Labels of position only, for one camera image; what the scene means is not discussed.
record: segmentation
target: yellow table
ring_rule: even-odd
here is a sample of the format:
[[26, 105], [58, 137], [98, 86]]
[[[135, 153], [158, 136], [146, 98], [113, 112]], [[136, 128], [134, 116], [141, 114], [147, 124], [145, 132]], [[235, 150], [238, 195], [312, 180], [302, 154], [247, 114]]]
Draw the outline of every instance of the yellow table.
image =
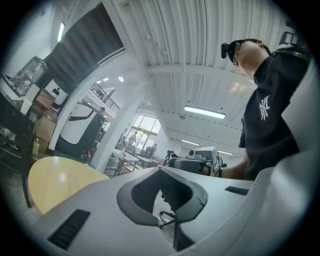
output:
[[51, 156], [34, 163], [28, 184], [35, 206], [45, 214], [85, 186], [105, 179], [106, 175], [86, 164]]

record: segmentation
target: machine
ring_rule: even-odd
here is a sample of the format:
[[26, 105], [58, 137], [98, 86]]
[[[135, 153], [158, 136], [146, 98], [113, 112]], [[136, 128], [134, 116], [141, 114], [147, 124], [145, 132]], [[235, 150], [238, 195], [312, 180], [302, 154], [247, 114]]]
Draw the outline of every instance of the machine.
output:
[[78, 103], [65, 122], [55, 148], [69, 156], [86, 159], [105, 121], [91, 105]]
[[51, 109], [58, 113], [70, 93], [70, 88], [60, 79], [54, 78], [45, 87], [45, 90], [54, 98]]
[[[319, 81], [313, 60], [282, 113], [300, 152], [255, 181], [172, 167], [134, 171], [88, 185], [56, 206], [32, 227], [34, 240], [56, 255], [273, 254], [299, 228], [319, 187]], [[192, 156], [217, 166], [214, 152]], [[176, 215], [173, 244], [152, 213], [160, 190]]]
[[222, 161], [221, 157], [214, 146], [206, 146], [206, 147], [199, 147], [197, 149], [193, 149], [189, 151], [188, 156], [186, 159], [179, 158], [174, 162], [174, 166], [177, 169], [185, 170], [189, 168], [190, 161], [189, 160], [198, 160], [200, 162], [199, 165], [202, 163], [203, 167], [206, 165], [210, 168], [209, 176], [214, 176], [216, 172], [219, 171]]

